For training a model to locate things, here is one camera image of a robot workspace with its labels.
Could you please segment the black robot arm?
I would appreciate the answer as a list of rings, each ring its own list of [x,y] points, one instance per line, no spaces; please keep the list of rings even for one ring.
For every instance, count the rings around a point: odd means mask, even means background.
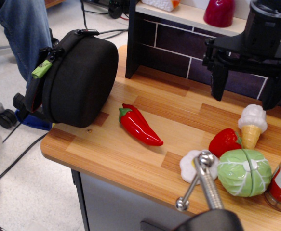
[[[211,74],[211,95],[222,99],[229,71],[268,77],[264,110],[281,100],[281,0],[253,0],[245,29],[232,37],[208,38],[203,66]]]

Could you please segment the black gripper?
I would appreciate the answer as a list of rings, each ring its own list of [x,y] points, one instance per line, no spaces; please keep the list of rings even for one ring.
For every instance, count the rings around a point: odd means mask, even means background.
[[[202,65],[211,74],[211,95],[222,100],[229,70],[249,73],[268,79],[262,95],[265,111],[273,109],[281,100],[281,42],[266,45],[263,39],[256,40],[251,48],[244,44],[244,34],[207,38],[207,51]]]

